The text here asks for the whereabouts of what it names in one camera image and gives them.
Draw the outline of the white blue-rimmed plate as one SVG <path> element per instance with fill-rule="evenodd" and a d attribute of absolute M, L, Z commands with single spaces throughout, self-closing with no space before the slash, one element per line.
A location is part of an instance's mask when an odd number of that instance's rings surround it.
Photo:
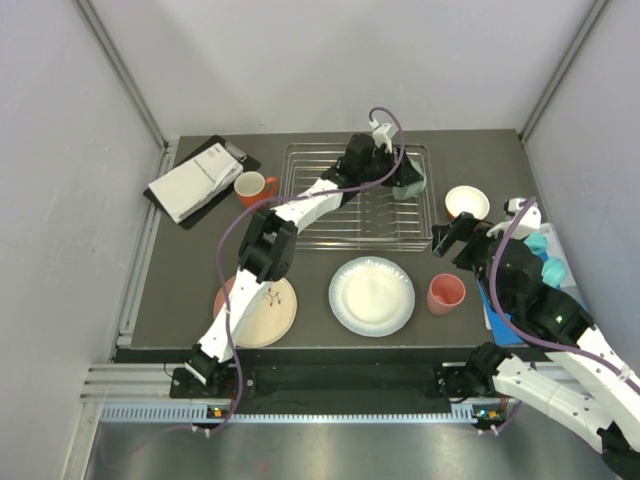
<path fill-rule="evenodd" d="M 381 338 L 401 330 L 415 309 L 411 278 L 395 262 L 364 256 L 346 262 L 328 288 L 330 308 L 347 330 Z"/>

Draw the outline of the mint green bowl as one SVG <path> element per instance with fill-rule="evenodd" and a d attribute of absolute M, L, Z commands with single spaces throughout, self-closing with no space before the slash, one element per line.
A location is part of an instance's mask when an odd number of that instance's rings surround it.
<path fill-rule="evenodd" d="M 392 195 L 397 201 L 417 196 L 426 189 L 427 178 L 421 170 L 411 170 L 397 175 Z"/>

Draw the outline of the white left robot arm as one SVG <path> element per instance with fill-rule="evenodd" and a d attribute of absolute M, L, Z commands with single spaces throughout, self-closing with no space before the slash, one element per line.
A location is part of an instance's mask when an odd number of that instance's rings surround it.
<path fill-rule="evenodd" d="M 297 196 L 277 197 L 275 207 L 270 199 L 260 200 L 239 216 L 250 222 L 239 246 L 234 283 L 227 287 L 221 281 L 223 304 L 184 363 L 197 390 L 212 397 L 226 387 L 221 365 L 237 357 L 234 332 L 263 292 L 288 273 L 298 234 L 364 190 L 419 185 L 419 173 L 404 172 L 409 166 L 403 134 L 397 144 L 386 133 L 355 134 L 344 154 L 310 188 Z"/>

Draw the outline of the orange white bowl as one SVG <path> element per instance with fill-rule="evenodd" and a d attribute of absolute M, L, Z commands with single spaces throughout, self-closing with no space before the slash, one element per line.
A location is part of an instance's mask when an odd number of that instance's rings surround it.
<path fill-rule="evenodd" d="M 466 212 L 476 219 L 484 220 L 490 212 L 488 197 L 481 190 L 468 185 L 456 186 L 449 190 L 444 202 L 450 219 Z"/>

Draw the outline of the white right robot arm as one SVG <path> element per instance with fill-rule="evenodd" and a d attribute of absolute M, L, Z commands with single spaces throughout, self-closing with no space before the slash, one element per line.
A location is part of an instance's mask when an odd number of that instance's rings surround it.
<path fill-rule="evenodd" d="M 586 390 L 541 375 L 517 355 L 486 342 L 464 371 L 480 396 L 513 397 L 578 435 L 622 479 L 639 476 L 639 378 L 608 345 L 593 317 L 568 293 L 543 280 L 543 261 L 520 239 L 491 234 L 491 224 L 463 213 L 432 227 L 441 257 L 463 243 L 454 265 L 479 281 L 496 314 L 507 316 L 526 344 L 539 348 Z"/>

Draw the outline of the orange mug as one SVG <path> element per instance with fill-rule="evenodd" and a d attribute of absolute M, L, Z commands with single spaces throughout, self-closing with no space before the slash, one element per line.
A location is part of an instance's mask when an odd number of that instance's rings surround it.
<path fill-rule="evenodd" d="M 234 191 L 241 205 L 248 209 L 261 200 L 275 197 L 279 191 L 279 180 L 264 177 L 257 171 L 244 172 L 235 180 Z"/>

